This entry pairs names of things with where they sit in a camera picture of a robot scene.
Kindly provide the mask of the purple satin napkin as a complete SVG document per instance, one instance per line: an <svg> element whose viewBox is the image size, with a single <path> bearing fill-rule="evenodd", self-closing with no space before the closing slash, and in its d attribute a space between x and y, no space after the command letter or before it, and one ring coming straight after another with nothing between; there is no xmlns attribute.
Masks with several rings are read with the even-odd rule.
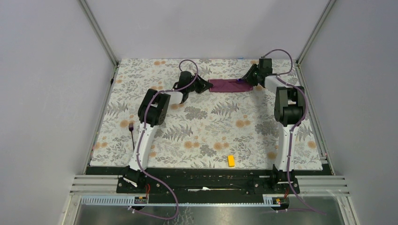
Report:
<svg viewBox="0 0 398 225"><path fill-rule="evenodd" d="M252 91L253 86L244 80L243 83L237 83L237 79L210 79L209 83L213 86L209 89L215 93L240 93Z"/></svg>

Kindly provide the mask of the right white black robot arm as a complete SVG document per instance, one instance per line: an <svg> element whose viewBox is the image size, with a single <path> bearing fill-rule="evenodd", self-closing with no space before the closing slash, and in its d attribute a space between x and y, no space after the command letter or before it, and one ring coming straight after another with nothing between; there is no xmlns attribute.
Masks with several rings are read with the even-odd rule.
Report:
<svg viewBox="0 0 398 225"><path fill-rule="evenodd" d="M300 126L307 114L305 89L281 79L273 73L272 60L260 58L243 77L250 85L261 85L274 93L274 117L278 124L278 153L273 163L266 189L278 194L298 194L299 185L295 177L294 148Z"/></svg>

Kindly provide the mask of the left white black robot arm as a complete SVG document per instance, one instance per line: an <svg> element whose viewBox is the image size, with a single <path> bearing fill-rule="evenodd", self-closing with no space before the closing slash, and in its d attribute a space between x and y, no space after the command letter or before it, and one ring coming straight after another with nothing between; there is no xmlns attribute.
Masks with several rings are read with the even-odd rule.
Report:
<svg viewBox="0 0 398 225"><path fill-rule="evenodd" d="M201 94L213 86L197 73L182 71L172 89L148 89L138 109L138 138L133 145L133 153L128 166L122 173L122 180L133 192L139 193L145 188L145 170L149 152L157 130L166 119L168 107L183 104L191 92Z"/></svg>

